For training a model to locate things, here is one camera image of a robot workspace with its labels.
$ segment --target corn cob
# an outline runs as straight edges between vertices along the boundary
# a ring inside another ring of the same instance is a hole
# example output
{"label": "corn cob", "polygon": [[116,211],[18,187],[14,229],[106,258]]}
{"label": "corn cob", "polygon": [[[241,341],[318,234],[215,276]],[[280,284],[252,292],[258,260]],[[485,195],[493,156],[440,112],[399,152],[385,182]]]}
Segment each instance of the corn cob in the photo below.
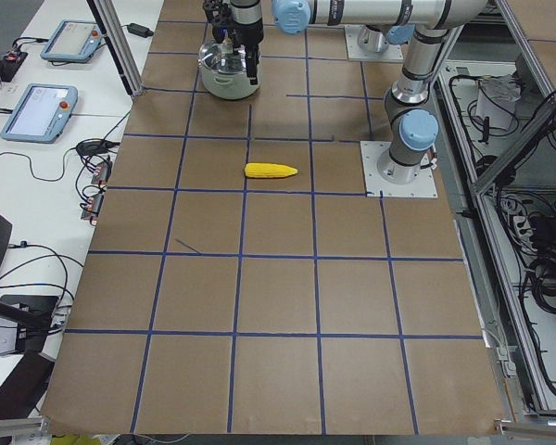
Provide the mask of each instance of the corn cob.
{"label": "corn cob", "polygon": [[250,162],[245,166],[247,178],[287,178],[297,173],[297,169],[282,164]]}

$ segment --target robotic arm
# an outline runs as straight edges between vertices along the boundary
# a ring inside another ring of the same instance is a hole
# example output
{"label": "robotic arm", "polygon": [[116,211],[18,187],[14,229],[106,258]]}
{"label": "robotic arm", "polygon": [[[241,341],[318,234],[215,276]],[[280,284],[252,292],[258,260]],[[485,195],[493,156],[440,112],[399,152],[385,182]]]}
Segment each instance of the robotic arm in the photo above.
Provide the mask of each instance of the robotic arm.
{"label": "robotic arm", "polygon": [[235,52],[239,46],[245,47],[246,74],[251,84],[257,85],[259,43],[263,40],[261,0],[205,0],[203,7],[217,44],[228,37]]}
{"label": "robotic arm", "polygon": [[428,100],[445,37],[450,29],[476,17],[486,4],[487,0],[272,0],[272,13],[276,25],[288,34],[315,23],[376,29],[416,25],[401,74],[385,94],[394,140],[378,161],[387,181],[408,184],[418,175],[423,154],[438,135],[436,119],[418,107]]}

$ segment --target white table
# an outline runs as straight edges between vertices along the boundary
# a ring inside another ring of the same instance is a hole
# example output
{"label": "white table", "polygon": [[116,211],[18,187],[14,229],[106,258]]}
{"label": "white table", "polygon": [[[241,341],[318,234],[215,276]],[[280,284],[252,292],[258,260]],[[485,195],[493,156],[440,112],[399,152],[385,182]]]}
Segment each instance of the white table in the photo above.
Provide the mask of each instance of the white table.
{"label": "white table", "polygon": [[[163,0],[114,0],[122,24],[136,22],[154,30]],[[24,36],[49,37],[63,19],[93,20],[89,7],[79,0],[45,0]],[[128,35],[128,43],[133,51],[138,69],[142,71],[151,38],[143,39]],[[103,137],[132,106],[127,96],[113,59],[107,48],[102,48],[87,64],[71,64],[53,67],[40,59],[43,46],[25,45],[29,52],[15,82],[5,83],[0,92],[0,107],[13,108],[29,83],[54,83],[76,86],[79,102],[74,109],[63,134],[54,144],[26,144],[8,142],[0,138],[0,153],[13,151],[32,158],[35,174],[40,177],[59,176],[64,152],[76,146],[83,139]],[[6,123],[7,115],[0,115],[0,131]],[[109,137],[119,141],[125,121]],[[21,157],[0,158],[0,213],[13,225],[12,243],[26,240],[33,244],[49,246],[62,255],[69,255],[84,262],[94,228],[81,221],[80,199],[74,188],[76,176],[81,168],[75,153],[67,156],[64,178],[56,183],[36,181],[29,172],[28,161]],[[90,183],[90,174],[84,172],[79,184]],[[38,248],[10,249],[6,253],[0,274],[24,261],[48,252]],[[67,262],[69,271],[68,289],[76,291],[81,268]],[[36,261],[5,278],[1,285],[26,282],[62,284],[63,270],[55,258]],[[58,289],[50,287],[23,287],[0,290],[5,294],[58,295]],[[44,352],[57,356],[61,335],[47,339]],[[20,356],[0,358],[0,385],[19,362]]]}
{"label": "white table", "polygon": [[[155,30],[162,0],[117,0],[114,5],[121,24],[136,22]],[[23,36],[49,38],[63,19],[94,20],[86,2],[79,0],[45,0]],[[144,68],[152,38],[125,33],[134,60],[140,71]],[[79,102],[75,114],[91,116],[123,116],[132,106],[113,58],[103,47],[84,64],[53,66],[40,58],[43,44],[26,44],[29,55],[20,67],[14,82],[5,83],[0,92],[0,107],[13,108],[29,83],[52,83],[75,86]]]}

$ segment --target cardboard sheet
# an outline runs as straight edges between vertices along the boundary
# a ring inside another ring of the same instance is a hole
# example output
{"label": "cardboard sheet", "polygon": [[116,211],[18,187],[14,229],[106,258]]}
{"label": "cardboard sheet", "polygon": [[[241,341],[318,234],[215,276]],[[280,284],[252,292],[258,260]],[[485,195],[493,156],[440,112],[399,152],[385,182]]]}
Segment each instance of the cardboard sheet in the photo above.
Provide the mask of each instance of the cardboard sheet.
{"label": "cardboard sheet", "polygon": [[556,88],[556,0],[543,5],[536,0],[508,0],[508,4]]}
{"label": "cardboard sheet", "polygon": [[507,0],[528,40],[556,42],[556,0]]}
{"label": "cardboard sheet", "polygon": [[[365,196],[358,141],[390,135],[400,66],[343,61],[338,29],[268,26],[261,89],[219,100],[196,78],[200,8],[163,7],[51,431],[493,433],[503,412],[440,181],[439,199]],[[299,174],[245,180],[248,160]]]}

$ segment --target pot lid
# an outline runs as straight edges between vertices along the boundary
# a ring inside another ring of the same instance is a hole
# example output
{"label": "pot lid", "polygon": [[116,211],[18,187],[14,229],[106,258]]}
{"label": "pot lid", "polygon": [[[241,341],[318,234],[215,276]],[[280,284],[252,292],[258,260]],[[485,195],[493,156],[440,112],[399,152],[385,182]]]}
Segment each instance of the pot lid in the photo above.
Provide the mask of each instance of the pot lid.
{"label": "pot lid", "polygon": [[245,49],[234,54],[232,44],[208,42],[200,48],[199,61],[220,74],[239,74],[246,70]]}

